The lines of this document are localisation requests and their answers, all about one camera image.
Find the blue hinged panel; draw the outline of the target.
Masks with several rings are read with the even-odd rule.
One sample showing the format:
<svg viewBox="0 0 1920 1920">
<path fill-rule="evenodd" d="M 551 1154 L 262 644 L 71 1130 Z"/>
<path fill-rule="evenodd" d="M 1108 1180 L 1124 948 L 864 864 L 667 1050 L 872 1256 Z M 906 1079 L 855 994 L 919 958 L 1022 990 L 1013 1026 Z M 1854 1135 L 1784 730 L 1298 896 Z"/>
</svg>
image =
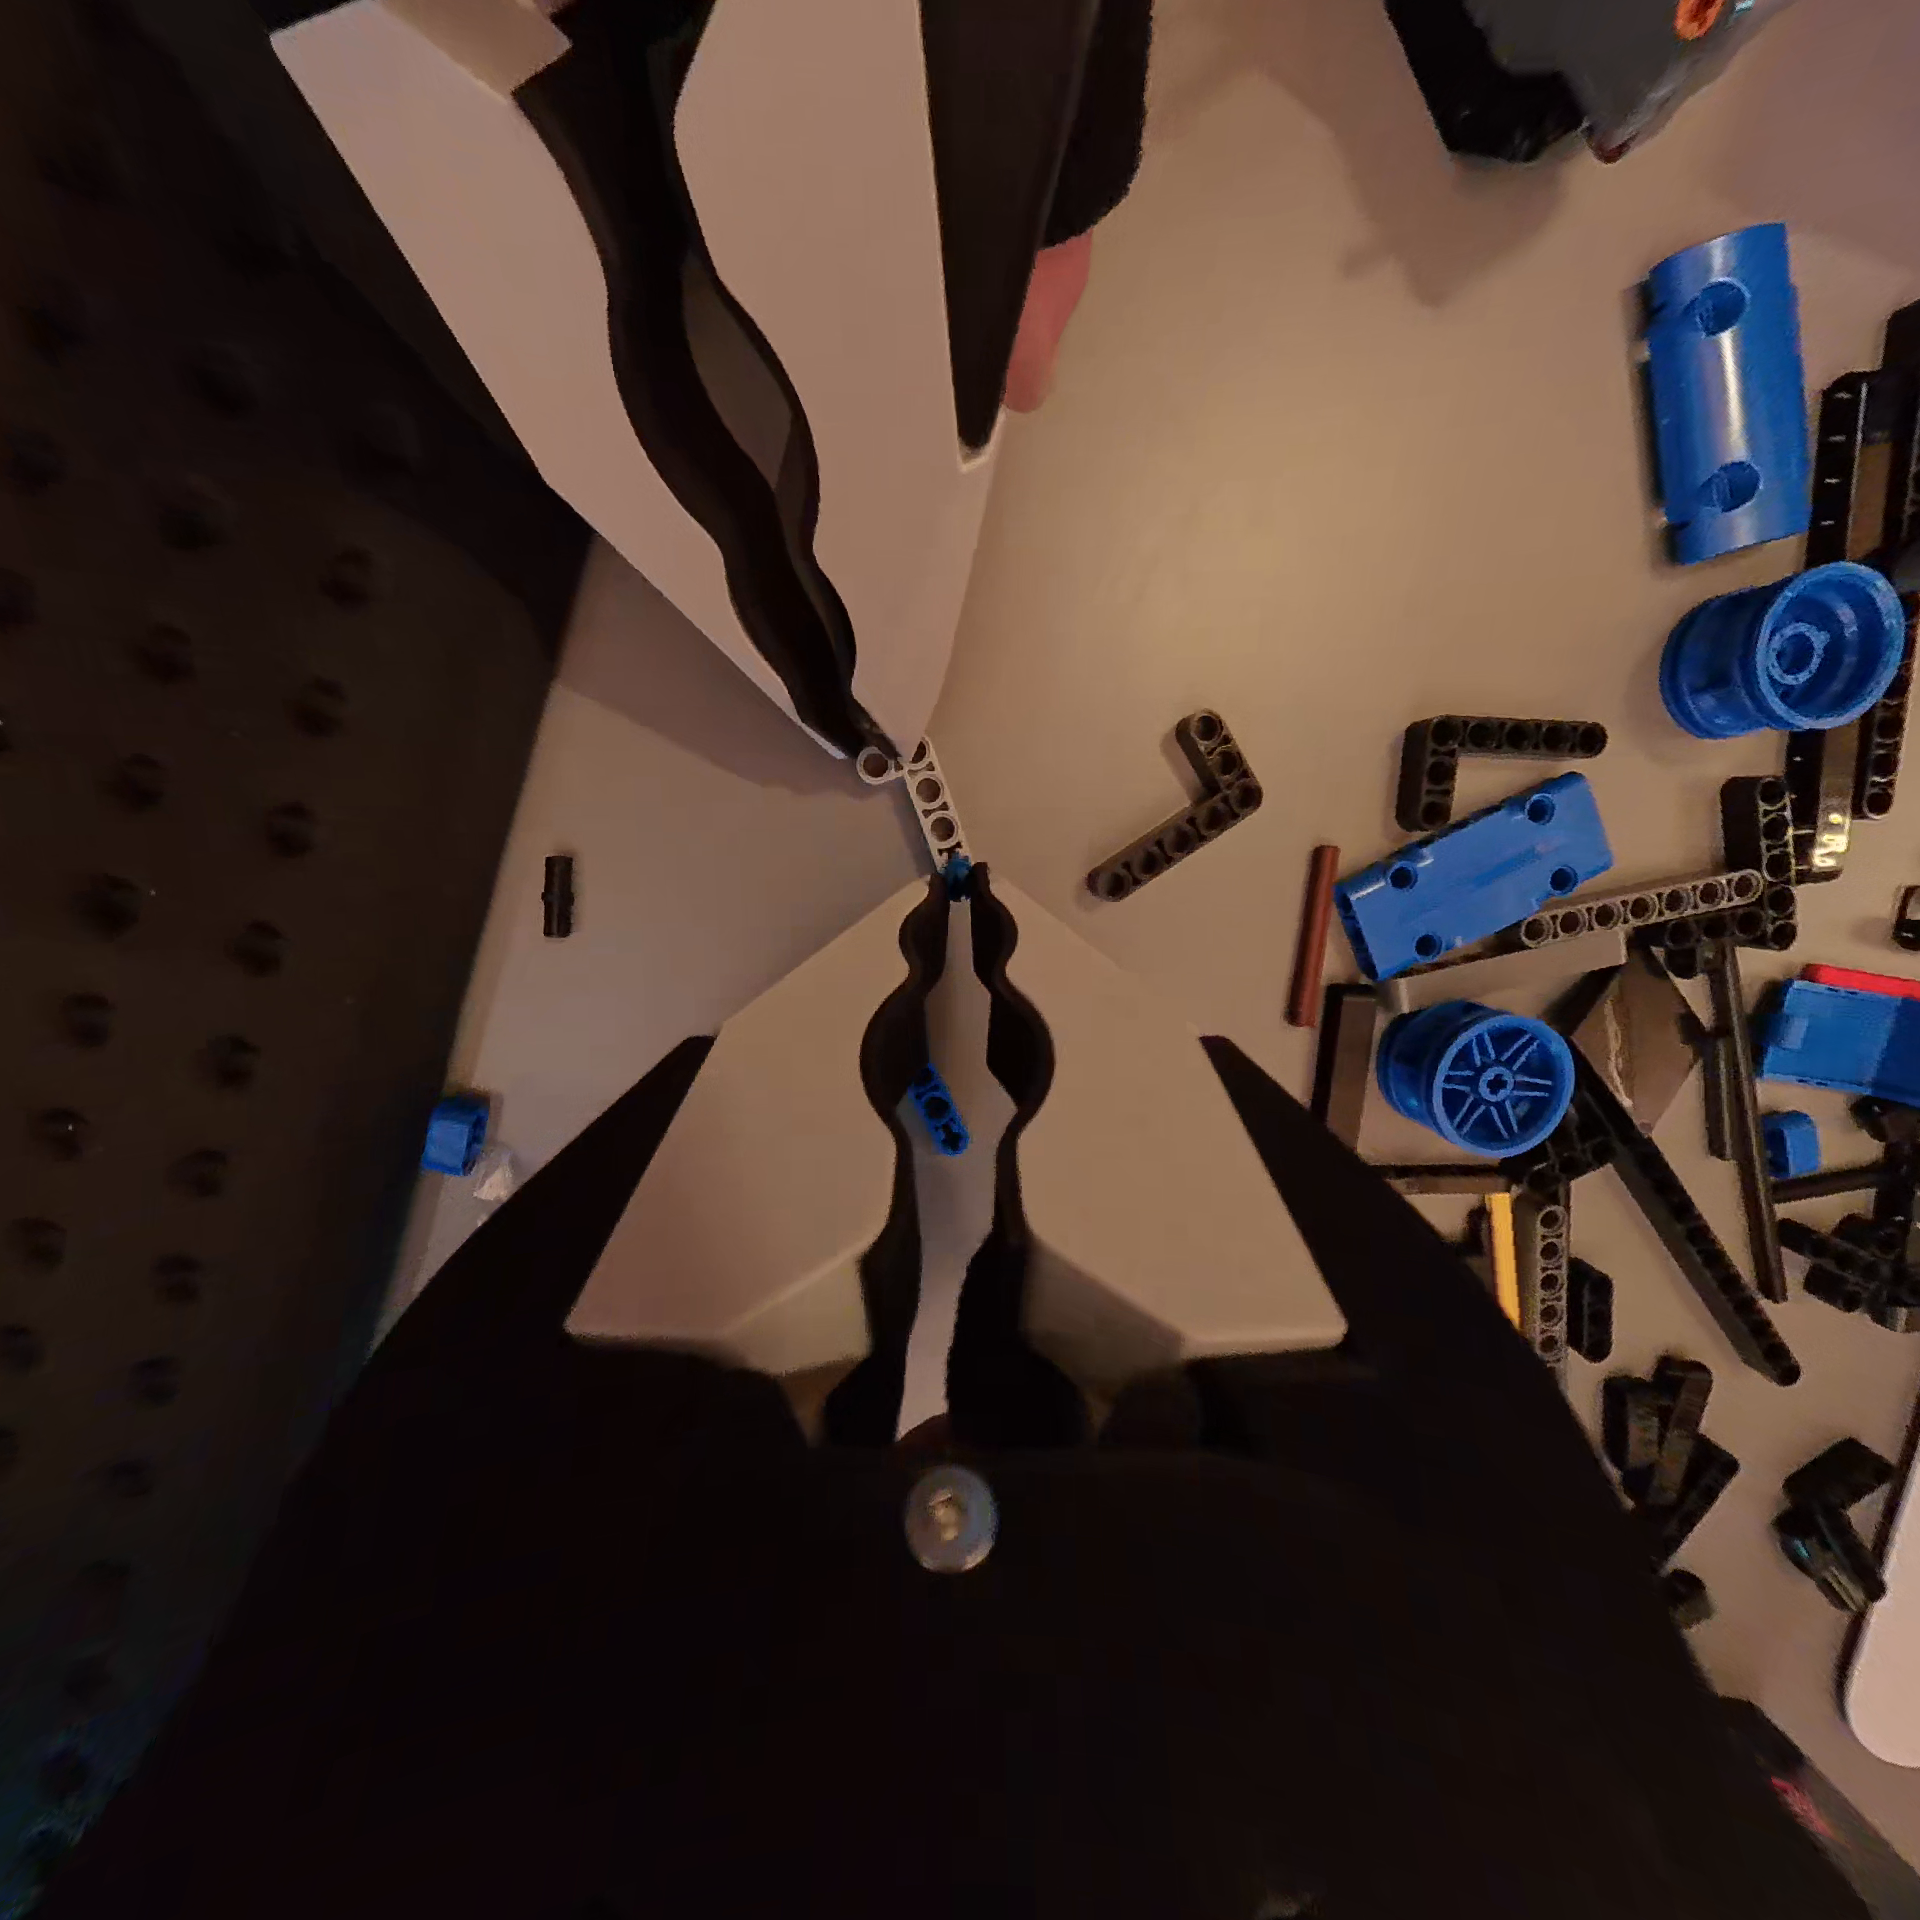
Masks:
<svg viewBox="0 0 1920 1920">
<path fill-rule="evenodd" d="M 1917 1107 L 1917 999 L 1810 979 L 1759 1004 L 1756 1076 Z"/>
</svg>

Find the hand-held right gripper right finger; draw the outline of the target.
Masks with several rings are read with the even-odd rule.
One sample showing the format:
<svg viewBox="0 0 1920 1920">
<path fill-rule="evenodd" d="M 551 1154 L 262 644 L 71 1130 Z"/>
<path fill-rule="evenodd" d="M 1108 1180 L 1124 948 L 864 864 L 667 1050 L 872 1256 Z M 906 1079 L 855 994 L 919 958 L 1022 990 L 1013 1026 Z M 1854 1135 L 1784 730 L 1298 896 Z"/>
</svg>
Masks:
<svg viewBox="0 0 1920 1920">
<path fill-rule="evenodd" d="M 991 1253 L 1036 1352 L 1320 1352 L 1348 1320 L 1200 1032 L 1008 879 L 970 887 L 1013 1101 Z"/>
</svg>

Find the light grey L beam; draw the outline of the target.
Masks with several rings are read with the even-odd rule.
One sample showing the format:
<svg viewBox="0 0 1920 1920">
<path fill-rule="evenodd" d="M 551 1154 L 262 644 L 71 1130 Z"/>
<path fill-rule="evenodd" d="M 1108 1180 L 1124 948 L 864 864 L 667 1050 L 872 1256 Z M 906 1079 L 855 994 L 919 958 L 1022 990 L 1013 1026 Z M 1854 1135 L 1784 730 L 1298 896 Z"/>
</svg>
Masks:
<svg viewBox="0 0 1920 1920">
<path fill-rule="evenodd" d="M 855 775 L 866 786 L 887 786 L 898 791 L 922 835 L 934 872 L 939 872 L 944 860 L 952 850 L 972 856 L 970 839 L 957 815 L 951 786 L 927 736 L 923 736 L 903 756 L 870 746 L 855 756 L 852 765 Z"/>
</svg>

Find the black shiny triangular panel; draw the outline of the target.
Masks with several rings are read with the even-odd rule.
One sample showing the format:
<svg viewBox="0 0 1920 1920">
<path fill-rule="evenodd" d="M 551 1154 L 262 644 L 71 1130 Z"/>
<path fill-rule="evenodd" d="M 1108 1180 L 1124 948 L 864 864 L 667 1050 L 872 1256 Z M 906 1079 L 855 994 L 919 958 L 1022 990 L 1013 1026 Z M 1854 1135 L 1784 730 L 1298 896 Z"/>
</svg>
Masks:
<svg viewBox="0 0 1920 1920">
<path fill-rule="evenodd" d="M 1659 958 L 1642 948 L 1580 979 L 1555 1004 L 1552 1024 L 1646 1135 L 1688 1087 L 1704 1047 L 1688 999 Z"/>
</svg>

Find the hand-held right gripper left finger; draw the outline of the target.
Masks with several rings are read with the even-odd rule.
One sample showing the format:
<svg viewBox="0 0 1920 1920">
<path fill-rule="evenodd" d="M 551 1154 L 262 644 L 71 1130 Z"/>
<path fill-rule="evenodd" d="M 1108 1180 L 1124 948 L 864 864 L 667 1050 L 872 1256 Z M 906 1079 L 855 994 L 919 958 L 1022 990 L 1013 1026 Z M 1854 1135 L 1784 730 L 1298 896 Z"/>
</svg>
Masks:
<svg viewBox="0 0 1920 1920">
<path fill-rule="evenodd" d="M 866 1352 L 882 1237 L 914 1222 L 909 1083 L 951 900 L 916 879 L 727 1020 L 567 1332 L 680 1352 Z"/>
</svg>

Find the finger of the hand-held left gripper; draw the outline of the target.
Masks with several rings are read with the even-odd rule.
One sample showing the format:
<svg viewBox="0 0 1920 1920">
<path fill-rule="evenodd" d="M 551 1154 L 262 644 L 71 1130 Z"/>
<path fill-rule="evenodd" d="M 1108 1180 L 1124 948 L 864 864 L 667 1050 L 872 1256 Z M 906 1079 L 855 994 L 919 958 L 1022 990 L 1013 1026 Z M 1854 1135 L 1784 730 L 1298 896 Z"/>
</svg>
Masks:
<svg viewBox="0 0 1920 1920">
<path fill-rule="evenodd" d="M 762 450 L 781 515 L 813 509 L 852 692 L 922 739 L 1002 445 L 957 428 L 922 7 L 714 5 L 674 139 L 715 279 L 794 394 Z"/>
<path fill-rule="evenodd" d="M 800 503 L 687 326 L 709 266 L 664 107 L 686 15 L 270 5 L 270 47 L 536 472 L 827 752 L 872 746 Z"/>
</svg>

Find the black flat tile bar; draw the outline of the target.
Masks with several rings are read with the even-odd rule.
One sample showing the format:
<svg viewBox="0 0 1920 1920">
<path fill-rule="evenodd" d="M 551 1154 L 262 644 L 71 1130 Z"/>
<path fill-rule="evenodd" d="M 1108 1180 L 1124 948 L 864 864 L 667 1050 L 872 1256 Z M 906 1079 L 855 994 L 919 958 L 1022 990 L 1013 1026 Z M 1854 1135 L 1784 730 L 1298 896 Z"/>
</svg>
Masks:
<svg viewBox="0 0 1920 1920">
<path fill-rule="evenodd" d="M 1311 1055 L 1309 1112 L 1333 1138 L 1360 1146 L 1375 1072 L 1379 997 L 1368 983 L 1335 983 L 1323 991 Z"/>
</svg>

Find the book stand with white base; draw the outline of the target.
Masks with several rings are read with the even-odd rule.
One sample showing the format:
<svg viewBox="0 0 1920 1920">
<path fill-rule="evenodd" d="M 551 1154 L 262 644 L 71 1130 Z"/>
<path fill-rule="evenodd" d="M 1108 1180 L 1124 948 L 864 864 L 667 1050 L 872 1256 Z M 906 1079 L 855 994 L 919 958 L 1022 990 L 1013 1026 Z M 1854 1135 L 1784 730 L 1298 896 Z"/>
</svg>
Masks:
<svg viewBox="0 0 1920 1920">
<path fill-rule="evenodd" d="M 1860 1748 L 1895 1770 L 1917 1770 L 1917 1412 L 1906 1424 L 1895 1485 L 1877 1523 L 1883 1596 L 1846 1639 L 1840 1719 Z"/>
</svg>

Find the brown axle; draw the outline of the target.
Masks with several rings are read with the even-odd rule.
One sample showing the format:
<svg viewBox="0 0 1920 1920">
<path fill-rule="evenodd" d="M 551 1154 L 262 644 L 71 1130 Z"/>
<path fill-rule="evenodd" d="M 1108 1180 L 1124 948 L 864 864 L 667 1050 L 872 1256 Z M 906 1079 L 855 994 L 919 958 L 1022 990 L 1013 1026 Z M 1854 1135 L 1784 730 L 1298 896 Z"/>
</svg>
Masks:
<svg viewBox="0 0 1920 1920">
<path fill-rule="evenodd" d="M 1298 932 L 1286 983 L 1286 1024 L 1316 1028 L 1328 960 L 1328 928 L 1333 922 L 1333 888 L 1338 882 L 1340 846 L 1315 846 L 1303 879 Z"/>
</svg>

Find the black large L beam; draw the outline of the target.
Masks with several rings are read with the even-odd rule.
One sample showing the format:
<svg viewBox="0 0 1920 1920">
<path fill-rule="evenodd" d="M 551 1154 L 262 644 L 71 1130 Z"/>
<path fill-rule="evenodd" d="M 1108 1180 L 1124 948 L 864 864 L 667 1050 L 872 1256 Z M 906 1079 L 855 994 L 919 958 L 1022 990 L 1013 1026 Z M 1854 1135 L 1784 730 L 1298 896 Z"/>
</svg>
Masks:
<svg viewBox="0 0 1920 1920">
<path fill-rule="evenodd" d="M 1173 730 L 1173 742 L 1186 758 L 1195 794 L 1160 826 L 1088 870 L 1086 887 L 1094 900 L 1116 903 L 1139 893 L 1263 803 L 1263 788 L 1219 710 L 1184 716 Z"/>
</svg>

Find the dark grey thin beam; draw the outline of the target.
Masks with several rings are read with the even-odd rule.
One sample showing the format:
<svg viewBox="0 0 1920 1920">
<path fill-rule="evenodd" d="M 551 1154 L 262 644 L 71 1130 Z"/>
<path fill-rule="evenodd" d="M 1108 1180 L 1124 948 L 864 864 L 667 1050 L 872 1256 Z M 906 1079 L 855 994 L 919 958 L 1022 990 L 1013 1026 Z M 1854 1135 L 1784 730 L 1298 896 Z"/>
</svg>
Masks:
<svg viewBox="0 0 1920 1920">
<path fill-rule="evenodd" d="M 1725 917 L 1752 908 L 1766 891 L 1766 875 L 1756 869 L 1701 872 L 1621 891 L 1599 891 L 1548 900 L 1534 915 L 1498 935 L 1503 951 L 1538 951 L 1581 940 L 1591 932 L 1626 935 L 1678 922 Z"/>
</svg>

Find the blue flat panel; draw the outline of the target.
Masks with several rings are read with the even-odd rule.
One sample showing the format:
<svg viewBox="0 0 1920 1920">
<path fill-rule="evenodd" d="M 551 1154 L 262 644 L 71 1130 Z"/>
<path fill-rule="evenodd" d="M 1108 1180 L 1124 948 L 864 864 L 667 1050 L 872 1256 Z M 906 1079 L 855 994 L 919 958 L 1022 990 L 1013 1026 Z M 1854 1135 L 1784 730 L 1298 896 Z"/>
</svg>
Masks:
<svg viewBox="0 0 1920 1920">
<path fill-rule="evenodd" d="M 1360 979 L 1382 983 L 1516 928 L 1615 864 L 1594 786 L 1558 775 L 1335 882 Z"/>
<path fill-rule="evenodd" d="M 1678 565 L 1797 540 L 1810 523 L 1807 383 L 1784 224 L 1654 262 L 1639 339 L 1654 496 Z"/>
</svg>

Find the person's left hand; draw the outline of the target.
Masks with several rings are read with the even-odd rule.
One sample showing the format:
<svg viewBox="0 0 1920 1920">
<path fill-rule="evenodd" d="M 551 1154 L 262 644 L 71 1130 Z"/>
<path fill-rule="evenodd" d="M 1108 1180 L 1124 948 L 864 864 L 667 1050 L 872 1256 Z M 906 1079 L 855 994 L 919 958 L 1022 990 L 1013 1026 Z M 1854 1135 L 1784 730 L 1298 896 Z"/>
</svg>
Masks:
<svg viewBox="0 0 1920 1920">
<path fill-rule="evenodd" d="M 1029 416 L 1048 396 L 1067 326 L 1088 288 L 1090 259 L 1093 231 L 1037 251 L 1002 383 L 1006 412 Z"/>
</svg>

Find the blue wheel rim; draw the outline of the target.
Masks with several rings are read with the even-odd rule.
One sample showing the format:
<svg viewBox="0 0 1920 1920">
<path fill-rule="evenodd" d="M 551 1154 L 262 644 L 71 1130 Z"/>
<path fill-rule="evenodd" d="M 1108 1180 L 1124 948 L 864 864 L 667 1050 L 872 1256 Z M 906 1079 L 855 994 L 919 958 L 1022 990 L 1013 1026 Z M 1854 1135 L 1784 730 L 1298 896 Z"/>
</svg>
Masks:
<svg viewBox="0 0 1920 1920">
<path fill-rule="evenodd" d="M 1904 646 L 1902 597 L 1842 559 L 1694 606 L 1664 642 L 1659 695 L 1695 739 L 1829 732 L 1888 692 Z"/>
<path fill-rule="evenodd" d="M 1446 1146 L 1510 1160 L 1568 1116 L 1578 1061 L 1542 1020 L 1446 999 L 1386 1024 L 1375 1085 L 1396 1116 Z"/>
</svg>

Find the black toy chassis assembly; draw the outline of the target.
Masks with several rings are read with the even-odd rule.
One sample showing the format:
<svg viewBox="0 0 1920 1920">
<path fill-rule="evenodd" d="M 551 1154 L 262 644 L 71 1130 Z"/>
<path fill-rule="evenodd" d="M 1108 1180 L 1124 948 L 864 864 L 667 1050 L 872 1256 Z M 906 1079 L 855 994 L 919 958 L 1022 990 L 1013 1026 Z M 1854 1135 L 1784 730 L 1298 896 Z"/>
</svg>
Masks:
<svg viewBox="0 0 1920 1920">
<path fill-rule="evenodd" d="M 1386 2 L 1448 155 L 1528 165 L 1570 136 L 1611 162 L 1784 11 L 1778 2 Z"/>
</svg>

